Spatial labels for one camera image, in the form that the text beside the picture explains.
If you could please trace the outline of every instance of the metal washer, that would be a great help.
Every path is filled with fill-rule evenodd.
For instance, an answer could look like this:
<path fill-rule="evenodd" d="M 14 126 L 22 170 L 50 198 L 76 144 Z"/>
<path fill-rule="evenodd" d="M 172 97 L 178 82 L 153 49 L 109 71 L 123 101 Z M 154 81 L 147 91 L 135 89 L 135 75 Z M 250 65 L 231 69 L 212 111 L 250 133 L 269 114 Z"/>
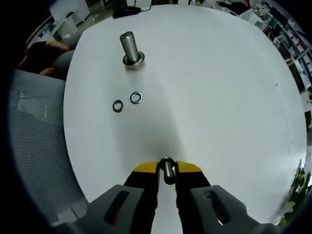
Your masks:
<path fill-rule="evenodd" d="M 120 105 L 121 105 L 121 107 L 120 107 L 119 109 L 117 109 L 117 108 L 115 107 L 117 104 L 120 104 Z M 123 107 L 124 107 L 124 105 L 123 105 L 123 102 L 122 102 L 121 100 L 116 100 L 116 101 L 113 103 L 113 110 L 114 110 L 115 112 L 117 112 L 117 113 L 121 112 L 121 111 L 123 110 Z"/>
<path fill-rule="evenodd" d="M 138 100 L 135 100 L 135 99 L 134 99 L 135 96 L 139 96 L 139 99 L 138 99 Z M 142 93 L 140 93 L 140 92 L 134 92 L 134 93 L 132 93 L 131 96 L 130 96 L 130 101 L 131 101 L 133 104 L 139 104 L 140 102 L 142 102 L 142 100 L 143 100 L 143 95 L 142 95 Z"/>

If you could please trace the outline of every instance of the desk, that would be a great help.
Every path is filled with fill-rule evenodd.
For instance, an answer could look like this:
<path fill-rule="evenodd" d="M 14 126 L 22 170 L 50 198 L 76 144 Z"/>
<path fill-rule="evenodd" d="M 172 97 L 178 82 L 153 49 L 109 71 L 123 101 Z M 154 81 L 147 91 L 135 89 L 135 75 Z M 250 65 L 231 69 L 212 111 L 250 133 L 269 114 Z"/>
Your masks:
<path fill-rule="evenodd" d="M 126 31 L 145 54 L 139 71 L 122 63 Z M 143 94 L 138 105 L 134 91 Z M 138 164 L 170 156 L 199 166 L 260 222 L 279 209 L 307 147 L 297 86 L 271 41 L 238 17 L 197 6 L 153 6 L 87 29 L 69 68 L 64 129 L 89 202 Z M 182 233 L 175 188 L 162 182 L 152 233 L 164 231 Z"/>

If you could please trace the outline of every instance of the person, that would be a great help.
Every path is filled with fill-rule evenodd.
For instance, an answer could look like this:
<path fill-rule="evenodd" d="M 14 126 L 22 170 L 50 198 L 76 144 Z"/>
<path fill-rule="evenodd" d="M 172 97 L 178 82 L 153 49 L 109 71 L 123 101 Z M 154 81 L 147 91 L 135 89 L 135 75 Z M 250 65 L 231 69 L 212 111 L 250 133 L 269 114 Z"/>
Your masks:
<path fill-rule="evenodd" d="M 82 32 L 76 33 L 65 38 L 62 43 L 56 40 L 35 42 L 29 49 L 25 49 L 18 69 L 66 80 L 81 35 Z"/>
<path fill-rule="evenodd" d="M 226 7 L 238 15 L 250 9 L 249 0 L 243 0 L 243 2 L 236 1 L 236 2 L 233 2 L 232 4 L 227 4 L 224 2 L 217 2 L 217 3 L 219 4 L 219 6 Z"/>

